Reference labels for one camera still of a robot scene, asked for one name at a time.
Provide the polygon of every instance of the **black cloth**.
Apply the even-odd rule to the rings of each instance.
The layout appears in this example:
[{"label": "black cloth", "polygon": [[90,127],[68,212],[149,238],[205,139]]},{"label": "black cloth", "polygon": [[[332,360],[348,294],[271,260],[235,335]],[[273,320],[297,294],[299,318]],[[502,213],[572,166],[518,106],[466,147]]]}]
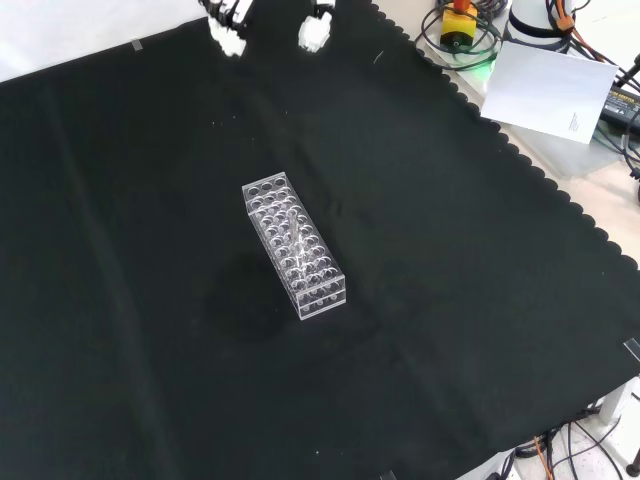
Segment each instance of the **black cloth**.
[{"label": "black cloth", "polygon": [[[637,372],[636,264],[367,0],[315,56],[309,8],[0,86],[1,478],[453,479]],[[347,277],[305,322],[242,202],[280,171]]]}]

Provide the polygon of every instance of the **black cable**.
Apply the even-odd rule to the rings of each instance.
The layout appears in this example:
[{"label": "black cable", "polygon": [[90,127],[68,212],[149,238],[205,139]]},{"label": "black cable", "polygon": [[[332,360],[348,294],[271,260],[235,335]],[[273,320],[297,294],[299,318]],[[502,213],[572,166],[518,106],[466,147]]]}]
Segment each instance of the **black cable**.
[{"label": "black cable", "polygon": [[569,422],[569,425],[567,425],[567,448],[569,450],[569,464],[571,465],[571,473],[573,474],[573,478],[575,480],[578,480],[578,474],[576,473],[576,466],[573,464],[573,455],[571,454],[571,423],[572,422]]},{"label": "black cable", "polygon": [[[572,455],[573,458],[577,457],[578,455],[582,455],[583,453],[587,453],[590,450],[593,450],[596,447],[599,447],[602,442],[604,442],[604,440],[611,435],[611,433],[616,429],[616,427],[618,426],[618,424],[620,423],[620,419],[622,417],[618,417],[618,421],[615,423],[615,425],[613,427],[611,427],[611,429],[605,433],[605,435],[599,440],[597,441],[594,445],[590,446],[589,448],[586,448],[584,450],[579,451],[578,453],[574,453]],[[562,462],[566,462],[567,460],[569,460],[569,457],[564,457],[562,460],[558,460],[556,463],[553,464],[553,468],[556,468],[558,465],[560,465]]]},{"label": "black cable", "polygon": [[509,474],[511,473],[511,469],[513,468],[513,462],[516,458],[516,451],[514,450],[511,454],[505,458],[504,463],[502,464],[502,471],[500,472],[500,480],[507,480]]},{"label": "black cable", "polygon": [[585,3],[583,6],[578,7],[578,8],[574,8],[573,12],[577,12],[578,10],[582,10],[583,8],[587,8],[589,6],[589,4],[591,3],[591,0],[587,0],[587,3]]},{"label": "black cable", "polygon": [[[627,85],[631,88],[633,88],[634,90],[636,90],[638,93],[640,93],[640,82],[638,82],[637,79],[633,78],[632,76],[629,75],[629,72],[627,72],[626,70],[624,70],[623,68],[621,68],[619,65],[617,65],[615,62],[613,62],[612,60],[610,60],[609,58],[607,58],[606,56],[602,55],[600,52],[598,52],[597,50],[595,50],[592,47],[589,47],[587,45],[585,45],[582,42],[579,42],[578,40],[572,40],[571,41],[571,46],[580,54],[582,54],[583,56],[589,58],[590,60],[604,60],[605,62],[609,63],[610,65],[614,65],[618,68],[618,70],[620,70],[622,72],[622,74],[624,75],[623,77],[620,77],[619,75],[616,75],[616,79],[617,80],[621,80],[623,78],[628,78],[627,80]],[[631,126],[633,125],[633,123],[635,122],[636,118],[638,118],[638,115],[640,114],[640,110],[638,110],[633,117],[631,118],[631,120],[629,120],[629,122],[627,123],[627,128],[625,129],[624,132],[624,137],[626,138],[625,144],[622,146],[622,148],[620,149],[620,153],[622,154],[622,156],[624,157],[625,162],[627,163],[627,166],[629,167],[629,169],[631,170],[631,177],[635,178],[636,180],[640,180],[640,167],[637,167],[634,165],[634,163],[640,163],[640,155],[638,155],[638,151],[629,146],[628,145],[628,140],[629,137],[631,135]],[[613,144],[613,142],[608,138],[608,136],[606,134],[604,134],[602,131],[600,132],[603,134],[603,136],[611,143]],[[629,154],[629,150],[631,150],[632,153],[635,153],[636,157],[634,158],[633,155]]]},{"label": "black cable", "polygon": [[[472,15],[472,14],[467,13],[467,12],[459,12],[459,11],[454,10],[453,8],[451,8],[448,5],[444,5],[442,3],[438,3],[438,5],[436,5],[435,8],[431,9],[425,15],[425,17],[422,19],[420,34],[416,37],[416,39],[413,42],[415,50],[418,53],[418,55],[420,55],[420,58],[422,58],[425,62],[427,62],[427,63],[429,63],[431,65],[435,65],[437,67],[442,68],[443,70],[452,70],[452,71],[457,71],[457,72],[465,71],[465,70],[471,70],[473,68],[480,67],[480,66],[486,65],[488,63],[491,63],[498,56],[498,49],[496,47],[497,47],[498,42],[502,42],[502,36],[500,35],[500,32],[498,31],[498,29],[492,23],[493,16],[494,16],[493,10],[491,10],[491,8],[489,8],[489,7],[487,7],[487,9],[483,9],[482,5],[493,5],[495,2],[496,2],[496,0],[484,0],[484,1],[481,1],[481,2],[479,2],[477,4],[472,2],[471,4],[478,11],[478,15],[477,16],[476,15]],[[427,35],[427,31],[429,30],[429,28],[431,28],[431,26],[434,23],[436,23],[439,19],[441,19],[443,17],[445,10],[449,10],[449,11],[455,12],[458,15],[464,15],[466,17],[469,17],[469,18],[475,20],[477,28],[483,32],[483,34],[480,36],[480,39],[477,40],[473,45],[471,45],[470,47],[467,47],[467,48],[461,48],[461,47],[449,48],[449,47],[444,47],[442,45],[437,45],[433,41],[431,41],[431,39]],[[429,20],[429,18],[434,13],[436,13],[434,18],[429,22],[428,25],[426,25],[427,21]],[[480,42],[482,42],[487,37],[487,35],[490,35],[492,37],[491,45],[489,47],[487,47],[487,48],[483,48],[482,50],[474,50],[480,44]],[[448,53],[450,55],[457,55],[457,54],[484,55],[484,54],[489,54],[489,56],[487,56],[486,58],[484,58],[484,59],[482,59],[480,61],[472,62],[472,63],[469,63],[467,65],[460,65],[460,66],[457,66],[457,67],[452,67],[450,65],[437,64],[437,63],[433,62],[432,60],[425,58],[423,53],[421,53],[420,49],[418,48],[418,42],[420,41],[421,38],[423,38],[435,50],[439,50],[441,52]]]},{"label": "black cable", "polygon": [[553,437],[551,436],[551,432],[547,430],[544,435],[544,441],[547,445],[547,468],[551,472],[551,476],[553,477]]},{"label": "black cable", "polygon": [[[548,434],[548,441],[546,442],[542,442],[542,444],[540,445],[540,451],[541,452],[545,452],[547,450],[547,445],[551,444],[551,442],[553,442],[553,439],[555,438],[555,436],[560,432],[560,430],[562,429],[562,427],[564,427],[567,423],[569,422],[577,422],[578,420],[584,420],[585,418],[588,418],[592,415],[597,415],[598,413],[600,413],[600,409],[602,407],[601,406],[596,406],[596,407],[587,407],[582,409],[580,412],[578,412],[573,418],[571,418],[570,420],[566,420],[562,423],[560,423],[559,425],[551,428],[550,430],[548,430],[549,434]],[[517,447],[515,449],[515,456],[517,458],[533,458],[536,457],[538,455],[538,451],[536,450],[536,444],[535,442],[531,442],[528,443],[526,445],[522,445],[520,447]]]},{"label": "black cable", "polygon": [[598,444],[598,448],[600,448],[600,450],[602,450],[602,453],[604,453],[605,456],[607,457],[607,459],[609,460],[609,462],[611,462],[611,465],[613,465],[613,468],[616,469],[616,473],[618,474],[618,478],[620,478],[620,480],[623,480],[622,474],[620,473],[620,470],[618,469],[618,466],[616,465],[616,462],[613,460],[613,458],[611,458],[611,455],[609,455],[609,452],[607,452],[607,449],[602,446],[602,440],[600,441],[600,443],[598,443],[598,441],[595,438],[593,438],[593,435],[591,435],[589,432],[587,432],[582,425],[580,425],[577,422],[576,422],[576,425],[578,426],[578,428],[580,430],[582,430],[587,435],[587,437],[589,437],[591,440],[593,440],[594,442],[596,442]]}]

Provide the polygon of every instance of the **tape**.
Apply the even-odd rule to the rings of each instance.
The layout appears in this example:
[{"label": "tape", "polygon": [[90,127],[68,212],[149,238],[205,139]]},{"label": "tape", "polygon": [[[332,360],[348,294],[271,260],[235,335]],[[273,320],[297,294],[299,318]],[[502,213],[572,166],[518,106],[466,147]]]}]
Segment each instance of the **tape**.
[{"label": "tape", "polygon": [[631,352],[631,355],[636,357],[636,360],[640,362],[640,345],[638,345],[636,339],[630,338],[629,340],[624,342],[624,346],[627,347]]}]

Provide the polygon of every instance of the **paper sheet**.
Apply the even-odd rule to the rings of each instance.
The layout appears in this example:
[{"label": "paper sheet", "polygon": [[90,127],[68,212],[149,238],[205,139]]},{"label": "paper sheet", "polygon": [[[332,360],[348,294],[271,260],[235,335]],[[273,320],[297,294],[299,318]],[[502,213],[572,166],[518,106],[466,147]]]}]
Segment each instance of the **paper sheet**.
[{"label": "paper sheet", "polygon": [[505,42],[482,116],[589,143],[616,67]]}]

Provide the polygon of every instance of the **wire bundle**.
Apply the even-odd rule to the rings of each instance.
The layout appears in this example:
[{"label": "wire bundle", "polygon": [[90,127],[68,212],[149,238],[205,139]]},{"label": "wire bundle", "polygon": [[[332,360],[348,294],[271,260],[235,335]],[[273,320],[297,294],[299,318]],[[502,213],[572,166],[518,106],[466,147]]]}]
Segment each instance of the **wire bundle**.
[{"label": "wire bundle", "polygon": [[[502,42],[502,36],[500,35],[500,32],[498,31],[498,29],[493,25],[493,19],[504,11],[504,9],[507,6],[507,0],[479,0],[477,3],[472,2],[471,4],[478,11],[477,16],[467,12],[456,11],[449,6],[446,0],[438,0],[438,5],[436,5],[435,8],[431,9],[429,13],[427,13],[425,17],[422,19],[420,34],[418,35],[418,37],[416,37],[416,39],[413,42],[416,48],[416,51],[420,55],[420,58],[425,60],[427,63],[434,64],[442,68],[443,70],[453,70],[457,72],[481,67],[482,65],[491,63],[493,60],[496,59],[499,52],[498,43]],[[477,29],[483,33],[473,45],[471,45],[470,47],[460,46],[460,47],[452,48],[444,45],[438,45],[428,37],[427,32],[433,26],[433,24],[435,24],[438,20],[440,20],[443,17],[444,12],[446,10],[455,12],[458,15],[464,15],[476,21]],[[481,48],[480,50],[476,50],[476,48],[480,45],[480,43],[487,37],[491,39],[491,45],[486,48]],[[420,52],[420,49],[418,48],[418,42],[420,41],[421,38],[423,38],[435,50],[439,50],[441,52],[448,53],[453,56],[460,55],[460,54],[475,55],[475,56],[488,55],[488,56],[483,58],[482,60],[471,62],[466,65],[459,65],[459,66],[438,65],[432,62],[431,60],[426,59]]]},{"label": "wire bundle", "polygon": [[[582,425],[580,425],[580,423],[578,423],[581,420],[584,420],[587,417],[590,417],[591,415],[596,415],[597,413],[600,412],[600,407],[588,407],[583,409],[578,415],[576,415],[574,418],[572,418],[571,420],[567,420],[565,422],[562,422],[561,424],[559,424],[558,426],[547,430],[546,432],[544,432],[541,436],[539,437],[534,437],[533,441],[527,445],[523,445],[521,447],[518,447],[515,449],[514,451],[514,455],[517,458],[532,458],[535,456],[538,456],[542,462],[542,464],[544,465],[545,468],[545,472],[547,475],[548,480],[553,480],[554,479],[554,470],[555,468],[560,465],[563,462],[566,462],[567,460],[570,463],[571,466],[571,473],[574,477],[575,480],[578,480],[578,476],[575,470],[575,465],[573,463],[573,459],[576,458],[579,455],[582,455],[583,453],[586,453],[590,450],[593,450],[594,448],[599,448],[600,450],[602,450],[602,452],[605,454],[605,456],[607,457],[607,459],[611,462],[611,464],[613,465],[613,467],[616,470],[616,473],[618,474],[618,478],[620,480],[622,480],[622,474],[620,473],[620,470],[618,469],[618,466],[616,465],[616,463],[614,462],[614,460],[611,458],[611,455],[609,454],[609,452],[606,451],[606,449],[602,446],[602,442],[604,442],[604,440],[611,435],[611,433],[616,429],[616,427],[620,424],[620,418],[618,418],[618,420],[616,421],[616,423],[613,425],[613,427],[611,427],[611,429],[609,429],[609,431],[600,439],[600,440],[596,440],[593,435],[591,435]],[[586,448],[584,450],[581,450],[580,452],[577,453],[572,453],[571,452],[571,427],[575,425],[577,426],[580,430],[582,430],[585,435],[587,435],[591,440],[593,440],[594,444],[589,447]],[[560,433],[560,430],[562,430],[562,428],[567,427],[567,444],[568,444],[568,451],[569,451],[569,455],[562,458],[561,460],[558,460],[556,462],[553,461],[553,456],[552,456],[552,452],[553,452],[553,447],[552,447],[552,443],[553,443],[553,439],[555,438],[555,436]]]},{"label": "wire bundle", "polygon": [[[582,35],[580,35],[580,33],[576,30],[575,26],[573,25],[573,16],[575,15],[575,12],[578,10],[582,10],[587,5],[589,5],[590,2],[591,0],[587,0],[587,2],[584,5],[573,10],[572,16],[569,16],[567,15],[566,8],[564,6],[565,0],[546,0],[547,13],[549,15],[550,22],[552,22],[552,26],[558,28],[561,24],[563,25],[570,24],[571,27],[568,30],[569,34],[571,35],[570,46],[575,51],[577,51],[584,57],[588,58],[589,60],[608,63],[610,65],[614,65],[618,67],[618,70],[620,73],[616,75],[616,80],[618,80],[619,82],[626,83],[627,85],[629,85],[629,87],[633,88],[636,92],[640,93],[640,82],[638,82],[638,80],[633,78],[626,70],[621,68],[615,62],[611,61],[609,58],[607,58],[606,56],[604,56],[603,54],[601,54],[600,52],[592,48],[582,38]],[[553,18],[552,12],[554,8],[556,9],[556,12],[558,14],[558,17],[559,17],[558,20],[555,20]],[[636,121],[636,118],[638,118],[639,114],[640,114],[640,111],[637,111],[627,123],[627,127],[622,137],[622,142],[623,142],[622,147],[618,146],[600,126],[596,127],[598,132],[607,140],[607,142],[609,142],[609,144],[618,153],[624,156],[625,162],[631,169],[631,176],[636,180],[640,180],[640,153],[638,153],[638,151],[635,148],[629,145],[629,137],[631,134],[631,126]]]}]

